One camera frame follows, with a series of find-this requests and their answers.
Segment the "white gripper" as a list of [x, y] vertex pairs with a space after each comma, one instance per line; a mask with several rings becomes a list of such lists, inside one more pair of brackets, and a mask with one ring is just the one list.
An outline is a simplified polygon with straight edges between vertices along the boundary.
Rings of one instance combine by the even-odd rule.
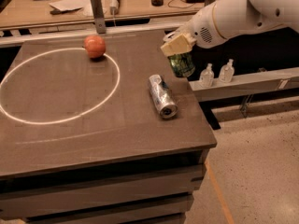
[[221, 33], [216, 12], [221, 0], [200, 9], [189, 21], [164, 37], [161, 50], [166, 57], [187, 53], [194, 45], [210, 49], [221, 45], [227, 38]]

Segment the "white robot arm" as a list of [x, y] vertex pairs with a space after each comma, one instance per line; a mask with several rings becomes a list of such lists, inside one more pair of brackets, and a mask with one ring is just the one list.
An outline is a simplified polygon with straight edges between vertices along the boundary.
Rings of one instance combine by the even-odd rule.
[[299, 32], [299, 0], [217, 0], [166, 35], [161, 50], [170, 57], [284, 27]]

